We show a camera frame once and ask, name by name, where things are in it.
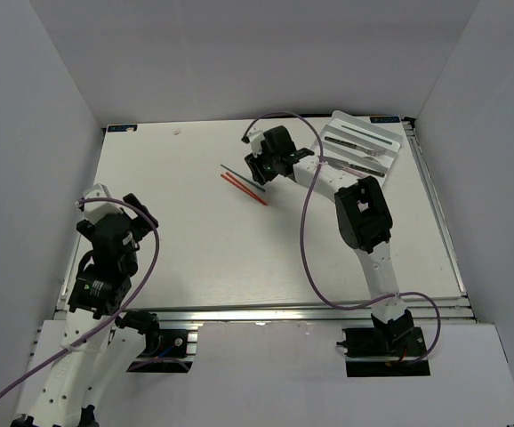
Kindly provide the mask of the orange chopstick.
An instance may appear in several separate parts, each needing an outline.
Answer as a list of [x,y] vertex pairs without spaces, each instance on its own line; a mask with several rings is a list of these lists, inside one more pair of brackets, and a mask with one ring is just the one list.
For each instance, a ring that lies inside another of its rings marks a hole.
[[225,173],[227,176],[231,177],[233,180],[237,181],[238,183],[240,183],[241,185],[245,186],[239,179],[235,178],[232,174],[230,173]]
[[269,205],[265,200],[263,200],[262,198],[260,198],[259,196],[257,196],[255,193],[253,193],[251,190],[249,190],[247,187],[241,185],[240,183],[238,183],[237,181],[233,180],[231,177],[227,176],[226,174],[221,174],[220,177],[227,181],[229,184],[233,185],[234,187],[236,187],[237,189],[239,189],[240,191],[244,192],[247,196],[251,197],[253,200],[257,201],[258,203],[260,203],[261,205]]

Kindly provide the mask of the green chopstick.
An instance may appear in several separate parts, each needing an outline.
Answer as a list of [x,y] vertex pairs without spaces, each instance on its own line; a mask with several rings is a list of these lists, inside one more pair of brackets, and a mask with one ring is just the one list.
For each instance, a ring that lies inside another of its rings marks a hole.
[[220,167],[223,168],[228,173],[232,174],[234,177],[236,177],[236,178],[240,179],[241,181],[243,181],[243,182],[251,185],[252,187],[256,188],[258,191],[263,192],[263,193],[266,192],[266,190],[261,185],[257,184],[256,182],[254,182],[252,180],[249,180],[248,178],[244,177],[242,174],[237,173],[233,169],[225,166],[224,164],[220,164]]
[[368,132],[368,131],[363,131],[363,130],[360,130],[359,128],[357,128],[357,127],[350,127],[350,126],[347,126],[347,125],[342,125],[341,127],[344,128],[344,129],[350,130],[353,133],[359,133],[359,134],[362,134],[362,135],[364,135],[366,137],[370,137],[372,139],[375,139],[377,141],[381,141],[381,142],[389,144],[389,145],[391,145],[393,142],[395,142],[394,140],[392,140],[390,138],[386,138],[384,136],[381,136],[378,133],[371,133],[371,132]]

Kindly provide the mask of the knife with dark handle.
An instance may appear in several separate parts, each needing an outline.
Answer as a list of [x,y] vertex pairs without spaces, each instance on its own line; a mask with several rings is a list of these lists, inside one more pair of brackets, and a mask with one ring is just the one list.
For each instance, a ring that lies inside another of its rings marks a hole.
[[340,160],[338,158],[327,157],[325,159],[325,161],[326,161],[326,163],[328,165],[330,165],[331,167],[333,167],[335,169],[341,170],[341,168],[343,166],[347,166],[349,168],[352,168],[352,169],[358,170],[358,171],[360,171],[362,173],[365,173],[366,175],[369,174],[369,175],[372,175],[372,176],[378,177],[378,178],[384,178],[385,177],[385,174],[382,173],[382,172],[376,171],[374,169],[367,168],[367,167],[362,166],[362,165],[351,164],[351,163],[345,162],[343,160]]

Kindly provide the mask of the knife with pink handle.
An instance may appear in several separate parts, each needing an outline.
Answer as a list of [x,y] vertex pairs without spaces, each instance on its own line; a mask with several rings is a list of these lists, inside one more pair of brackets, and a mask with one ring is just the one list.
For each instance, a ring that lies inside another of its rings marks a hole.
[[353,175],[357,176],[360,179],[363,179],[363,178],[367,177],[367,175],[365,173],[362,173],[362,172],[360,172],[358,170],[349,168],[347,166],[343,166],[341,169],[342,169],[342,171],[350,173],[350,174],[353,174]]

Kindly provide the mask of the fork with dark handle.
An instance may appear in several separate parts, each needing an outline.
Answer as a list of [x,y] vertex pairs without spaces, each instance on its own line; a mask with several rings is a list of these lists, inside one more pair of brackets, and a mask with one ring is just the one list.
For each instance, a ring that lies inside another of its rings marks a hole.
[[371,150],[374,150],[374,149],[369,149],[367,147],[358,145],[358,144],[356,144],[354,142],[348,142],[348,141],[344,141],[344,140],[337,139],[337,138],[334,138],[334,137],[325,136],[324,140],[327,141],[327,142],[331,142],[331,143],[333,143],[335,145],[339,145],[339,146],[342,146],[342,147],[346,147],[346,148],[349,148],[349,149],[354,149],[356,151],[363,152],[365,154],[369,153]]

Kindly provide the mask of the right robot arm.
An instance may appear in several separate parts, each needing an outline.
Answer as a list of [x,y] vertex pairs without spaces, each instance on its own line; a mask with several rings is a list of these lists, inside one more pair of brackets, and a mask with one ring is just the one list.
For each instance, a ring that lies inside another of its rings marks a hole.
[[260,185],[283,176],[334,203],[338,231],[357,256],[371,302],[375,347],[387,355],[406,344],[413,317],[400,296],[390,256],[393,221],[380,183],[373,176],[358,178],[347,166],[333,166],[323,150],[297,149],[284,126],[268,131],[246,130],[242,142],[251,147],[245,157]]

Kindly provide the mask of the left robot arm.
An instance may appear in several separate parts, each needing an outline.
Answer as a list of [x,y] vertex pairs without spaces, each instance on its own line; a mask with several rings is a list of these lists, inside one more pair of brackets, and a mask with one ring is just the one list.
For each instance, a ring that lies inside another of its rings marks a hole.
[[92,246],[77,267],[68,299],[60,354],[34,405],[14,426],[95,426],[97,411],[114,381],[139,354],[160,344],[149,314],[123,315],[141,290],[132,283],[139,270],[140,242],[157,233],[158,222],[133,194],[112,198],[95,185],[78,203],[84,218],[77,232]]

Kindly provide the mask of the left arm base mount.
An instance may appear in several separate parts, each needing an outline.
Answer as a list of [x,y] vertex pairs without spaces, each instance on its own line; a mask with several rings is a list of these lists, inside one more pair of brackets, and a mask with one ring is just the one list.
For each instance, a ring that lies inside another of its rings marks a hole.
[[156,314],[129,311],[115,320],[120,330],[134,330],[141,351],[128,372],[188,373],[192,362],[187,361],[188,335],[186,329],[163,329]]

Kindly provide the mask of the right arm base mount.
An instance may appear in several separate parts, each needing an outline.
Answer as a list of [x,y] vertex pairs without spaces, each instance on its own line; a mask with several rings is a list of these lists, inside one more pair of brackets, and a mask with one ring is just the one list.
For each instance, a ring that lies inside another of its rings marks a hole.
[[374,328],[342,330],[336,347],[343,353],[347,377],[393,378],[430,376],[430,365],[422,356],[427,347],[422,330],[416,327],[399,344],[389,347]]

